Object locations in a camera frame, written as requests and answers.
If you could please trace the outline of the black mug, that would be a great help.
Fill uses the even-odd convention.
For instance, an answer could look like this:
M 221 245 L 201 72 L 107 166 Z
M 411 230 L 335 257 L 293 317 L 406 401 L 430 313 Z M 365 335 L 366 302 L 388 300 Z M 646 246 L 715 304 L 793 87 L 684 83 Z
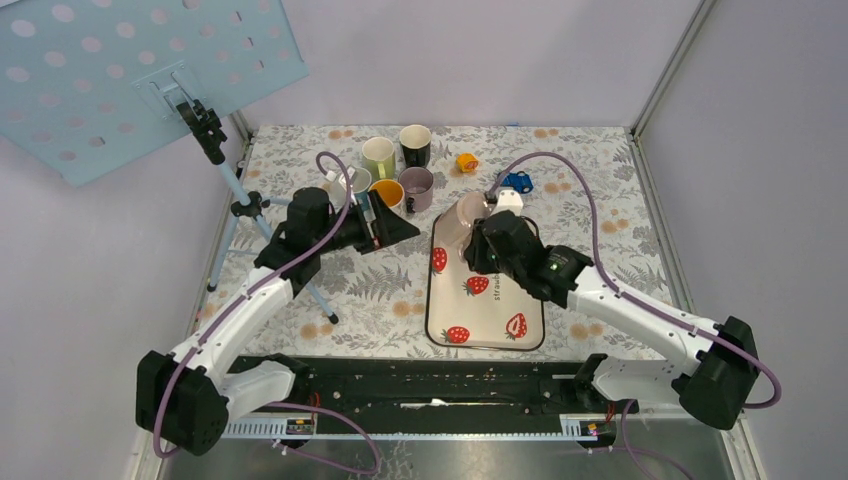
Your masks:
M 430 162 L 432 133 L 423 125 L 409 125 L 399 133 L 404 163 L 407 167 L 426 168 Z

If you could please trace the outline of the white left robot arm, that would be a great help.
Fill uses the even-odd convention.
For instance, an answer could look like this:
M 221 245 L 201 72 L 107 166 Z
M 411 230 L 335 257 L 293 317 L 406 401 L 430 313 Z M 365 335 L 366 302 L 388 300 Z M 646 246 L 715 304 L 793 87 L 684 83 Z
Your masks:
M 200 456 L 229 423 L 249 413 L 275 402 L 288 411 L 304 407 L 311 387 L 291 362 L 268 359 L 240 373 L 230 369 L 259 328 L 320 271 L 322 255 L 345 248 L 365 255 L 419 235 L 378 194 L 369 193 L 368 201 L 368 211 L 356 203 L 334 209 L 321 188 L 296 191 L 284 221 L 217 317 L 169 353 L 150 351 L 140 360 L 137 426 Z

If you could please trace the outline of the white floral mug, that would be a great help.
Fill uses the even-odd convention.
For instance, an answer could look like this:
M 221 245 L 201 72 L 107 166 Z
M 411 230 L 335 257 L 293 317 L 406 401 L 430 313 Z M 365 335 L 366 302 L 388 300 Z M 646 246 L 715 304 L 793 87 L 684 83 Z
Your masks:
M 381 179 L 373 183 L 369 189 L 374 192 L 383 204 L 398 215 L 405 213 L 406 195 L 403 186 L 392 179 Z

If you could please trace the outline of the blue dotted mug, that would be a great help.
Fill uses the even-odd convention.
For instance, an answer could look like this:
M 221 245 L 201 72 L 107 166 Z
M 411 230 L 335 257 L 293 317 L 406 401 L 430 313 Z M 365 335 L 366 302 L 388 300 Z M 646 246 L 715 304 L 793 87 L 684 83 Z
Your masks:
M 357 200 L 357 204 L 362 207 L 363 211 L 366 211 L 370 208 L 370 203 L 368 199 L 368 189 L 372 183 L 372 177 L 368 170 L 360 167 L 355 167 L 357 169 L 358 178 L 356 180 L 356 191 L 355 191 L 355 199 Z

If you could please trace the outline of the green octagonal mug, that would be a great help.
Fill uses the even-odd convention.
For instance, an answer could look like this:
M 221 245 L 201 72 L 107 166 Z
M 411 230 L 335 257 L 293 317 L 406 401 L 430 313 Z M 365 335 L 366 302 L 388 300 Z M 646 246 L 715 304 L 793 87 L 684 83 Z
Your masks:
M 372 137 L 361 148 L 365 168 L 373 181 L 394 179 L 396 176 L 396 150 L 386 137 Z

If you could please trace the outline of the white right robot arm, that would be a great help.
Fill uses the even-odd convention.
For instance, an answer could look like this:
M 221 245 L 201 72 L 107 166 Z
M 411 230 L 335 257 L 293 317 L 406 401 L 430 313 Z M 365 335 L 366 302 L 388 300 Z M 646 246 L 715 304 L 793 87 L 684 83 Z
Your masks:
M 598 318 L 660 354 L 653 361 L 592 355 L 573 386 L 583 410 L 597 412 L 611 400 L 676 404 L 707 426 L 729 430 L 764 369 L 746 322 L 718 323 L 636 292 L 589 256 L 543 245 L 509 211 L 474 221 L 464 258 L 477 273 L 502 274 L 533 298 Z

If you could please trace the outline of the tall pale pink mug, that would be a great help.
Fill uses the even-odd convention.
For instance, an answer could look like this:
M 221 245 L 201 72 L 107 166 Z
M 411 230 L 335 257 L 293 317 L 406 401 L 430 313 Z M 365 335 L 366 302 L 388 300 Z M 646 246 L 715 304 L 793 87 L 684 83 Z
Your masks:
M 483 192 L 466 193 L 438 218 L 434 238 L 447 246 L 461 244 L 471 235 L 474 221 L 485 218 L 489 211 L 490 205 Z

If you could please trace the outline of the purple mug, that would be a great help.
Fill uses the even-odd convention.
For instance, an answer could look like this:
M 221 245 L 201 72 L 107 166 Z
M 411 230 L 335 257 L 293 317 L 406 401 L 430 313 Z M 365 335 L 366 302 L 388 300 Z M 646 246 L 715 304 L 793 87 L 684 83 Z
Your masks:
M 404 209 L 408 214 L 420 213 L 430 208 L 433 202 L 435 177 L 423 167 L 404 169 L 398 177 L 404 189 Z

